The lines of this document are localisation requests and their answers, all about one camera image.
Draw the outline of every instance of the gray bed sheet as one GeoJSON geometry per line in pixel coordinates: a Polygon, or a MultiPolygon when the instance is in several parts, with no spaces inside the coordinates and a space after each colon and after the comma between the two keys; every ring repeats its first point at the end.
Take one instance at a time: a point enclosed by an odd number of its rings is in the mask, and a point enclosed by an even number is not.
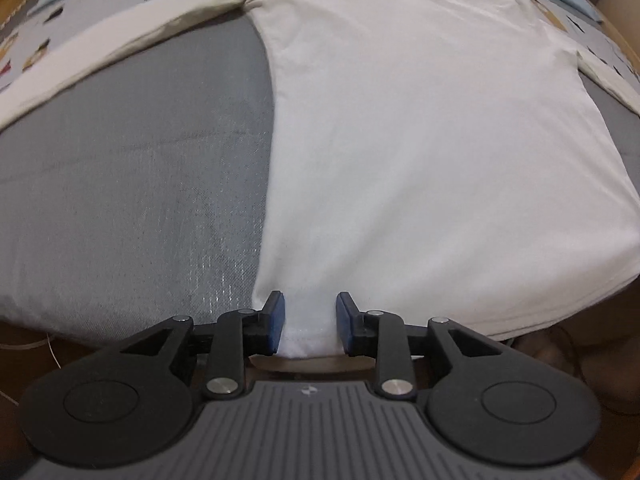
{"type": "MultiPolygon", "coordinates": [[[[640,189],[640,118],[582,79],[640,189]]],[[[239,13],[17,121],[0,134],[0,317],[100,344],[250,306],[272,127],[264,47],[239,13]]]]}

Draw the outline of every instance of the white logo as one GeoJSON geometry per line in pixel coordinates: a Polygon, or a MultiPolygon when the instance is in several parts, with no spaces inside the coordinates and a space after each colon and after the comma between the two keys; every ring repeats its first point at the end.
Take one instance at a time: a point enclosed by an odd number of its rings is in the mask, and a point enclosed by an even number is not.
{"type": "Polygon", "coordinates": [[[305,394],[307,397],[311,397],[312,395],[318,393],[318,389],[311,384],[308,384],[304,388],[300,390],[301,393],[305,394]]]}

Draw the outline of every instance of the gray ribbed plate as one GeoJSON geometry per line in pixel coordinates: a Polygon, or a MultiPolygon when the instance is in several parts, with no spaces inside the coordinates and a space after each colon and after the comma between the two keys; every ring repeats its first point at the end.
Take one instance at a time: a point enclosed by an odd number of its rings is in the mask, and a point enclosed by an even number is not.
{"type": "Polygon", "coordinates": [[[257,382],[210,402],[175,446],[137,464],[78,470],[39,460],[24,480],[593,480],[577,460],[507,470],[447,448],[415,406],[380,399],[363,382],[257,382]]]}

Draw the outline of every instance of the white wire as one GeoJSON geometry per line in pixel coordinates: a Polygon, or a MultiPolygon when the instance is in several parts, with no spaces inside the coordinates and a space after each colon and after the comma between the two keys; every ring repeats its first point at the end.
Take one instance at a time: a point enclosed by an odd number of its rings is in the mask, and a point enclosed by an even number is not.
{"type": "Polygon", "coordinates": [[[46,338],[41,339],[40,341],[35,341],[33,343],[27,343],[24,345],[7,345],[5,343],[0,343],[0,350],[31,350],[34,348],[39,348],[46,344],[47,344],[46,338]]]}
{"type": "Polygon", "coordinates": [[[60,366],[60,363],[58,362],[58,359],[56,358],[56,355],[53,353],[53,348],[51,348],[51,339],[49,339],[49,333],[48,332],[47,332],[47,343],[49,343],[49,351],[51,352],[51,356],[53,357],[53,360],[58,365],[58,368],[60,368],[62,370],[62,366],[60,366]]]}
{"type": "Polygon", "coordinates": [[[8,400],[9,402],[14,403],[16,406],[18,405],[18,401],[17,400],[12,399],[6,393],[4,393],[2,390],[0,390],[0,396],[3,396],[6,400],[8,400]]]}

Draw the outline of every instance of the gray mat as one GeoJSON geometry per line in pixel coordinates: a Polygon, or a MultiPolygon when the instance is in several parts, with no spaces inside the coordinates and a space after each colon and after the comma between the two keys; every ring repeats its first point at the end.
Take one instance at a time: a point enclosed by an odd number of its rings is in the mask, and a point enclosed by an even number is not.
{"type": "Polygon", "coordinates": [[[0,134],[0,317],[103,342],[250,306],[272,127],[265,52],[239,14],[13,124],[0,134]]]}

